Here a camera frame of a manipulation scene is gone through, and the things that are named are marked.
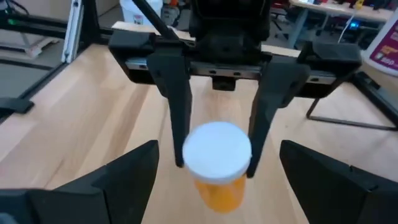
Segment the floor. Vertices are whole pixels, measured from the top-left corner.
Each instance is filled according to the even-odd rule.
[[[177,29],[187,30],[188,22],[190,17],[189,10],[183,10],[180,23]],[[100,15],[99,23],[102,27],[111,27],[116,21],[122,21],[123,14],[120,6],[116,6],[109,10],[108,12]],[[282,28],[284,32],[288,32],[291,28],[290,24],[286,24],[282,21],[278,22],[278,25]],[[271,22],[270,25],[270,36],[266,41],[268,45],[275,45],[279,47],[286,47],[287,40],[279,35],[275,37],[279,30],[277,26]],[[317,40],[322,40],[323,42],[336,42],[339,34],[330,35],[329,33],[322,33],[321,36],[317,37]],[[302,43],[297,43],[296,47],[300,49]],[[34,63],[38,65],[46,65],[50,67],[55,67],[60,63],[60,57],[63,49],[63,40],[60,40],[57,44],[52,44],[47,47],[37,58],[34,60],[21,60],[27,63]],[[0,64],[0,97],[18,97],[22,94],[31,84],[42,78],[47,71],[38,70],[34,68],[18,67],[13,65]],[[393,97],[389,96],[385,91],[382,93],[386,97],[390,98],[395,105],[398,107],[398,101]]]

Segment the metal table leg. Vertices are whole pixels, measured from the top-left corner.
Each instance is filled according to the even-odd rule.
[[[328,22],[329,14],[326,14],[325,20],[322,22],[321,30],[324,30],[326,23]]]
[[[318,102],[319,102],[319,99],[315,99],[313,101],[313,103],[311,104],[310,108],[307,111],[307,114],[305,115],[307,117],[307,119],[310,119],[313,121],[322,121],[322,122],[327,122],[327,123],[333,123],[333,124],[350,125],[350,126],[355,126],[355,127],[360,127],[360,128],[371,128],[371,129],[379,129],[379,130],[385,130],[385,131],[398,131],[397,127],[387,127],[387,126],[381,126],[381,125],[376,125],[376,124],[367,124],[367,123],[347,121],[347,120],[342,120],[342,119],[326,118],[326,117],[322,117],[322,116],[312,116],[311,113],[315,109]]]
[[[82,3],[82,0],[73,0],[70,6],[67,33],[65,34],[61,57],[62,62],[71,63],[77,56],[84,14]]]
[[[300,14],[298,15],[298,18],[294,24],[294,28],[290,31],[289,34],[289,39],[288,41],[288,48],[293,48],[299,35],[301,30],[303,29],[304,26],[304,22],[307,19],[308,16],[308,9],[303,9],[302,12],[300,12]]]

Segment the table leg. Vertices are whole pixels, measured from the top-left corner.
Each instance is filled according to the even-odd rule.
[[[298,15],[297,20],[294,24],[293,29],[290,31],[288,41],[288,48],[293,48],[294,44],[296,43],[300,32],[304,26],[304,22],[308,16],[308,9],[303,9],[303,11]]]
[[[326,26],[326,23],[328,22],[328,19],[329,19],[329,14],[326,14],[325,20],[323,21],[322,26],[321,26],[321,30],[325,29],[325,26]]]
[[[355,44],[359,44],[359,42],[362,40],[362,38],[365,36],[365,34],[366,34],[366,30],[362,31],[362,32],[358,35],[358,37],[356,38]]]

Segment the desk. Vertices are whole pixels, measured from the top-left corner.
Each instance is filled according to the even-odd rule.
[[[344,3],[342,5],[339,4],[331,4],[331,3],[321,3],[319,5],[310,4],[306,2],[302,2],[299,0],[289,0],[291,6],[302,7],[304,10],[298,16],[294,28],[289,34],[289,48],[293,48],[294,44],[299,37],[300,31],[302,30],[305,20],[308,15],[308,11],[319,11],[324,12],[325,14],[332,14],[335,16],[352,16],[355,12],[354,9],[350,9],[348,3]],[[386,9],[379,9],[374,11],[372,7],[363,6],[361,10],[359,10],[355,18],[367,21],[374,21],[385,23],[392,15],[392,11]]]
[[[192,77],[190,83],[191,128],[222,120],[248,130],[255,81],[238,81],[234,92],[212,90],[207,77]],[[131,83],[106,46],[90,46],[31,100],[36,106],[28,114],[14,114],[0,125],[0,188],[53,189],[158,139],[159,168],[144,224],[308,223],[280,164],[282,139],[398,180],[396,133],[307,121],[312,100],[296,98],[275,115],[243,204],[219,215],[204,206],[188,171],[175,166],[167,100],[155,86]],[[323,100],[315,113],[388,124],[349,84]]]

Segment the pink sign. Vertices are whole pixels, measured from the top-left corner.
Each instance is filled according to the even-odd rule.
[[[387,68],[398,70],[398,21],[374,49],[370,59]]]

